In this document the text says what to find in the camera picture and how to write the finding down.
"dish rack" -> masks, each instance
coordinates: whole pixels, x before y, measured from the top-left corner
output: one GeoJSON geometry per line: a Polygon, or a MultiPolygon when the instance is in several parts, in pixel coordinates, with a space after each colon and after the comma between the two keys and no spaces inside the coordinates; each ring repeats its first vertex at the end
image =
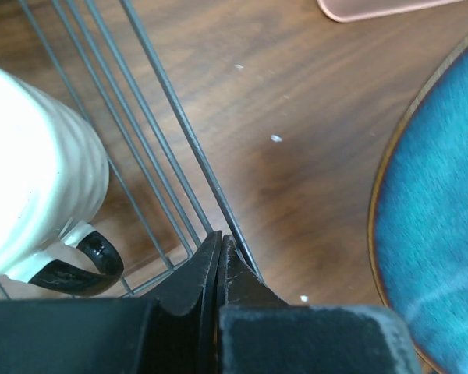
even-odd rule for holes
{"type": "MultiPolygon", "coordinates": [[[[124,273],[119,283],[122,292],[107,294],[129,297],[141,294],[172,274],[191,258],[203,239],[201,235],[206,236],[207,233],[214,230],[214,225],[215,229],[218,229],[217,226],[222,224],[215,221],[213,225],[208,219],[200,199],[198,199],[194,188],[186,177],[181,162],[178,161],[175,155],[173,146],[168,141],[168,136],[165,135],[162,127],[158,124],[157,116],[151,110],[148,95],[144,93],[142,88],[142,77],[136,78],[135,72],[127,62],[128,58],[126,56],[128,55],[122,51],[121,42],[117,41],[115,33],[110,30],[111,27],[103,16],[105,12],[102,12],[99,8],[100,6],[106,6],[104,4],[107,4],[107,2],[98,5],[95,0],[85,0],[83,2],[51,0],[35,3],[27,0],[17,0],[16,2],[0,0],[0,7],[7,7],[4,13],[9,12],[17,16],[16,11],[22,11],[21,19],[27,25],[28,30],[37,38],[37,42],[43,47],[44,53],[55,67],[60,80],[64,84],[63,90],[66,95],[69,94],[70,96],[69,99],[73,103],[73,108],[92,124],[98,135],[103,139],[105,146],[110,142],[108,133],[105,132],[113,133],[114,129],[118,129],[126,144],[127,153],[131,154],[133,158],[132,168],[138,167],[140,169],[139,180],[145,183],[143,188],[147,189],[147,192],[150,191],[149,189],[152,190],[155,198],[154,203],[161,211],[160,215],[165,218],[166,225],[172,228],[170,230],[174,238],[172,241],[177,243],[175,252],[181,252],[181,255],[177,256],[180,260],[176,261],[170,258],[169,251],[163,246],[162,236],[157,235],[156,220],[151,222],[149,213],[145,212],[145,206],[140,201],[142,199],[139,199],[140,194],[134,192],[135,189],[126,180],[125,173],[122,172],[123,169],[128,169],[129,161],[127,159],[124,161],[118,159],[118,152],[108,152],[112,182],[119,185],[119,190],[122,191],[122,196],[124,195],[125,199],[123,205],[131,207],[133,214],[138,217],[138,221],[142,225],[142,232],[145,232],[147,236],[135,240],[150,240],[152,245],[150,245],[149,251],[156,254],[152,263],[156,265],[156,260],[160,262],[158,266],[153,266],[155,271],[149,272],[148,277],[144,281],[139,281],[137,285],[128,281],[128,272],[124,273]],[[49,40],[48,31],[42,26],[43,17],[39,18],[35,14],[39,9],[43,9],[42,12],[45,11],[45,7],[49,7],[56,14],[58,18],[57,26],[62,25],[62,28],[56,27],[54,30],[56,33],[62,30],[64,37],[59,37],[59,34],[56,34],[55,37],[57,40],[69,40],[85,67],[85,73],[82,76],[79,74],[75,76],[77,85],[73,83],[72,75],[63,65],[62,59],[58,57],[58,52],[55,50],[55,41],[49,40]],[[100,95],[101,102],[104,103],[106,113],[110,115],[111,120],[114,122],[110,130],[108,130],[107,125],[103,126],[103,128],[96,125],[101,112],[98,109],[91,110],[88,108],[87,100],[83,99],[83,93],[90,95],[85,83],[88,81],[88,77],[91,78],[97,89],[96,92],[100,95]],[[126,88],[122,88],[122,83],[126,84],[126,88]],[[150,141],[150,134],[154,136],[152,141],[150,141]],[[163,155],[162,158],[157,155],[157,151],[163,155]]],[[[135,38],[136,45],[140,45],[143,60],[145,56],[145,60],[147,60],[145,63],[148,63],[154,72],[154,76],[146,76],[146,78],[159,82],[159,86],[178,122],[177,128],[179,126],[182,130],[180,135],[185,137],[186,143],[184,142],[184,144],[188,144],[190,151],[192,151],[199,164],[199,168],[211,190],[212,197],[216,200],[240,252],[243,254],[246,263],[261,278],[246,239],[172,87],[170,79],[165,73],[158,53],[147,35],[146,27],[141,21],[136,7],[130,0],[119,0],[119,4],[121,5],[122,15],[124,14],[127,22],[126,33],[133,33],[132,37],[135,38]]],[[[48,87],[42,87],[42,89],[52,96],[56,96],[54,93],[49,92],[48,87]]],[[[172,130],[172,135],[176,138],[178,133],[172,130]]],[[[8,299],[16,298],[15,295],[11,295],[5,279],[0,279],[0,296],[8,299]]]]}

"white mug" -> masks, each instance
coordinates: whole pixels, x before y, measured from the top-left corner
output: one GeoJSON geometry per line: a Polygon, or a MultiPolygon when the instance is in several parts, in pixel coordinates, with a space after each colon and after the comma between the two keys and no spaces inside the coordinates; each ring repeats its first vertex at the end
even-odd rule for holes
{"type": "Polygon", "coordinates": [[[104,201],[108,159],[75,111],[0,69],[0,275],[72,295],[95,295],[123,271],[88,222],[104,201]],[[52,257],[63,242],[100,274],[52,257]]]}

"wood grain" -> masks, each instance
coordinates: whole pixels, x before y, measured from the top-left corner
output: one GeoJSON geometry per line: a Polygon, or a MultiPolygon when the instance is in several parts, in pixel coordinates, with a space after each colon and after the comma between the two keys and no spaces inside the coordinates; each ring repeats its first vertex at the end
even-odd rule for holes
{"type": "MultiPolygon", "coordinates": [[[[119,4],[98,4],[212,224],[225,228],[119,4]]],[[[291,303],[301,295],[314,304],[379,303],[366,241],[376,167],[409,102],[468,33],[468,1],[351,24],[327,19],[313,0],[134,4],[267,284],[291,303]],[[273,134],[283,141],[272,142],[273,134]]],[[[180,250],[76,49],[48,20],[51,5],[35,1],[32,9],[165,249],[180,250]]],[[[73,105],[19,7],[6,0],[0,66],[73,105]]],[[[158,150],[135,100],[130,105],[158,150]]],[[[148,277],[142,269],[157,256],[114,180],[96,221],[117,242],[127,273],[148,277]]]]}

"white paint chip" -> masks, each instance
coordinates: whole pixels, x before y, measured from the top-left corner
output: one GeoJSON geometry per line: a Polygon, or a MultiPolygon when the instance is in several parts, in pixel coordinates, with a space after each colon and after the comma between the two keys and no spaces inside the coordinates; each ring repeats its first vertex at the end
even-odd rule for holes
{"type": "Polygon", "coordinates": [[[277,136],[277,135],[271,135],[271,140],[274,142],[274,143],[280,143],[282,141],[282,137],[281,136],[277,136]]]}

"mug handle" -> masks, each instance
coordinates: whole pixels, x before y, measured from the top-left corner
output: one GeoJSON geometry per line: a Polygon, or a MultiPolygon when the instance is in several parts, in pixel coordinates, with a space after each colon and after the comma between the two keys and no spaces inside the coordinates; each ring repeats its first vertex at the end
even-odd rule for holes
{"type": "Polygon", "coordinates": [[[100,294],[122,276],[124,266],[121,257],[91,224],[79,222],[62,241],[85,254],[101,273],[80,269],[40,251],[14,266],[7,275],[11,279],[77,296],[100,294]]]}

